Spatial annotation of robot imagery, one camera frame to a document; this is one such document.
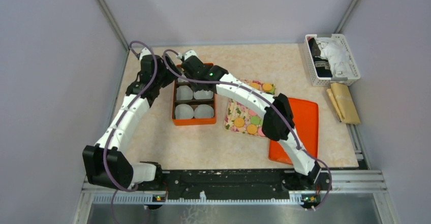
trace metal frame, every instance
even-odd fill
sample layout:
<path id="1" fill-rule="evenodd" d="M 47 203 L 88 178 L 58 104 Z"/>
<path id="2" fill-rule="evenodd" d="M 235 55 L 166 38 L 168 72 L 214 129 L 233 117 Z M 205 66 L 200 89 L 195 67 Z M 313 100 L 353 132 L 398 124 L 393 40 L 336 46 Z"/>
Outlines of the metal frame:
<path id="1" fill-rule="evenodd" d="M 351 17 L 351 14 L 356 9 L 357 4 L 360 0 L 352 0 L 349 5 L 345 15 L 340 21 L 335 33 L 342 32 L 347 21 Z M 113 14 L 111 13 L 105 0 L 96 0 L 99 5 L 103 15 L 105 16 L 107 22 L 111 26 L 113 32 L 115 33 L 118 41 L 122 44 L 123 48 L 128 51 L 128 43 L 125 39 L 118 23 L 116 22 Z M 125 56 L 125 66 L 129 52 L 126 52 Z M 122 76 L 120 77 L 117 91 L 119 91 L 121 86 Z M 109 121 L 112 119 L 112 115 L 115 110 L 117 98 L 114 101 L 113 109 Z M 360 135 L 359 129 L 355 125 L 347 125 L 349 131 L 353 149 L 356 154 L 356 158 L 359 163 L 359 170 L 332 170 L 333 176 L 333 190 L 331 194 L 359 194 L 359 193 L 372 193 L 378 213 L 380 215 L 383 224 L 387 223 L 399 223 L 397 215 L 391 203 L 386 183 L 384 181 L 382 172 L 380 170 L 369 170 L 371 167 L 367 162 L 367 153 L 362 143 L 362 137 Z M 92 204 L 106 204 L 110 203 L 112 194 L 114 190 L 109 188 L 104 188 L 100 186 L 91 185 L 88 183 L 87 178 L 84 181 L 81 195 L 79 198 L 77 210 L 75 213 L 74 224 L 86 224 L 90 215 Z M 301 195 L 312 194 L 313 191 L 289 191 L 290 199 L 288 200 L 207 200 L 205 195 L 201 196 L 197 200 L 167 200 L 163 204 L 169 205 L 184 205 L 184 204 L 198 204 L 198 205 L 214 205 L 214 204 L 300 204 Z M 162 195 L 163 191 L 159 192 L 135 192 L 135 193 L 123 193 L 117 194 L 114 199 L 115 204 L 161 204 L 160 202 L 153 201 L 153 194 Z"/>
<path id="2" fill-rule="evenodd" d="M 96 3 L 98 4 L 100 10 L 102 11 L 103 15 L 105 16 L 106 21 L 111 26 L 112 31 L 114 32 L 118 41 L 122 44 L 122 46 L 125 50 L 128 50 L 129 45 L 127 43 L 127 40 L 124 37 L 117 21 L 115 20 L 114 15 L 112 14 L 111 10 L 109 9 L 108 5 L 106 4 L 106 1 L 105 0 L 96 0 Z"/>
<path id="3" fill-rule="evenodd" d="M 347 22 L 349 21 L 350 17 L 352 16 L 352 13 L 356 10 L 359 2 L 360 2 L 360 0 L 352 0 L 347 11 L 345 12 L 343 18 L 341 19 L 336 30 L 334 31 L 334 34 L 340 34 L 343 32 L 344 27 L 346 26 Z"/>
<path id="4" fill-rule="evenodd" d="M 124 61 L 123 61 L 124 65 L 123 65 L 123 68 L 121 69 L 121 75 L 120 75 L 120 78 L 119 78 L 118 83 L 117 83 L 115 100 L 114 100 L 113 105 L 112 105 L 112 111 L 111 111 L 111 114 L 109 114 L 109 118 L 106 122 L 105 128 L 109 127 L 110 123 L 112 122 L 112 120 L 114 119 L 114 116 L 115 116 L 115 107 L 116 107 L 117 102 L 118 102 L 118 94 L 119 94 L 120 89 L 121 89 L 121 83 L 122 83 L 122 79 L 124 77 L 124 72 L 126 70 L 127 61 L 129 60 L 129 53 L 130 53 L 130 51 L 127 50 L 125 57 L 124 57 Z"/>

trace brown paper bag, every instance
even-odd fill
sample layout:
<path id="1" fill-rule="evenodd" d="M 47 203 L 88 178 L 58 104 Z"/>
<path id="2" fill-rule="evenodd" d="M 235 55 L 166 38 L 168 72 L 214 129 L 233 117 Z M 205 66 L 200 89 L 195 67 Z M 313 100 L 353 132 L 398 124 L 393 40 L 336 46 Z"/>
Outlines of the brown paper bag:
<path id="1" fill-rule="evenodd" d="M 331 88 L 327 89 L 326 92 L 341 122 L 349 124 L 361 123 L 349 88 L 346 85 L 331 83 Z"/>

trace gray wall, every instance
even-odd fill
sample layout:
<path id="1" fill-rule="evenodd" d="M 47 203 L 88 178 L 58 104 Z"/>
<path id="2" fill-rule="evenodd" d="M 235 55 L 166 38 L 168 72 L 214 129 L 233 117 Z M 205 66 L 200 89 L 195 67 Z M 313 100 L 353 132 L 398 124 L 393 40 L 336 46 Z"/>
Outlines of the gray wall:
<path id="1" fill-rule="evenodd" d="M 95 0 L 0 0 L 0 223 L 70 223 L 125 52 Z"/>
<path id="2" fill-rule="evenodd" d="M 373 167 L 402 223 L 431 212 L 431 0 L 362 0 L 344 34 L 361 72 L 351 91 Z"/>
<path id="3" fill-rule="evenodd" d="M 333 32 L 351 0 L 106 0 L 128 40 L 151 45 L 301 42 Z"/>

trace white basket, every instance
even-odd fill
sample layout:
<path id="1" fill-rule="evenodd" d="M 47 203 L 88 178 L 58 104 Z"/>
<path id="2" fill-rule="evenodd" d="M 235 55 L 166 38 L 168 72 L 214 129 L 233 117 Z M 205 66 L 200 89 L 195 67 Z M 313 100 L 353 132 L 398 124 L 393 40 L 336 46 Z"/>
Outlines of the white basket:
<path id="1" fill-rule="evenodd" d="M 349 53 L 350 61 L 351 61 L 350 67 L 352 69 L 354 77 L 348 77 L 348 78 L 323 78 L 323 77 L 319 77 L 317 75 L 316 67 L 314 66 L 313 57 L 311 55 L 311 51 L 310 51 L 309 43 L 308 43 L 309 39 L 316 38 L 316 37 L 319 38 L 319 37 L 328 37 L 328 36 L 306 35 L 305 41 L 304 41 L 304 47 L 303 47 L 304 48 L 304 56 L 305 56 L 305 59 L 307 60 L 307 66 L 309 68 L 311 82 L 312 82 L 313 86 L 326 86 L 326 85 L 329 85 L 333 82 L 343 83 L 347 86 L 350 86 L 354 82 L 356 82 L 357 80 L 359 80 L 361 78 L 361 75 L 359 74 L 358 67 L 356 66 L 355 59 L 353 58 L 352 52 L 350 51 L 349 45 L 347 44 L 346 37 L 344 37 L 344 35 L 340 35 L 340 34 L 332 34 L 331 38 L 340 40 L 341 43 L 344 45 L 344 47 L 347 49 L 347 52 Z"/>

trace orange tray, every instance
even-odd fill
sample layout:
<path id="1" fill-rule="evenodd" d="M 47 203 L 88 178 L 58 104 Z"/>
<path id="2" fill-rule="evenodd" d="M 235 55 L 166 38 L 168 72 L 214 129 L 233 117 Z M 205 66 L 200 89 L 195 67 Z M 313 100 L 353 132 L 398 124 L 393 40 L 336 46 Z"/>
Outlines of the orange tray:
<path id="1" fill-rule="evenodd" d="M 306 150 L 312 156 L 317 157 L 319 148 L 319 106 L 311 101 L 294 98 L 289 98 L 289 103 L 292 108 L 293 122 L 295 123 L 298 137 Z M 292 164 L 292 161 L 277 141 L 269 141 L 268 157 L 271 161 Z"/>
<path id="2" fill-rule="evenodd" d="M 176 89 L 179 86 L 190 86 L 189 82 L 178 82 L 178 79 L 174 80 L 174 92 L 173 92 L 173 101 L 172 101 L 172 121 L 175 126 L 189 126 L 189 125 L 208 125 L 215 124 L 217 122 L 217 108 L 216 108 L 216 95 L 213 94 L 212 99 L 204 99 L 197 100 L 192 98 L 191 100 L 186 101 L 177 101 L 176 98 Z M 214 117 L 213 118 L 192 118 L 192 119 L 175 119 L 175 106 L 179 104 L 188 104 L 193 110 L 196 109 L 198 105 L 209 105 L 214 108 Z"/>

